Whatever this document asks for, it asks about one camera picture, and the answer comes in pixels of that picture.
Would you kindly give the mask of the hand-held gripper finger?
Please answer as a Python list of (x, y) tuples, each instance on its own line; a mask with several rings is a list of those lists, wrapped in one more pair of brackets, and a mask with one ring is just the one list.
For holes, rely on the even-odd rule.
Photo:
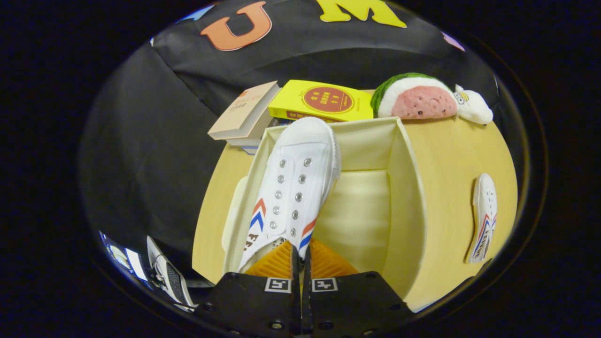
[(228, 272), (195, 309), (204, 325), (238, 338), (293, 338), (302, 333), (298, 250), (286, 278)]
[(312, 254), (307, 250), (302, 280), (302, 336), (377, 337), (414, 321), (378, 272), (315, 278)]

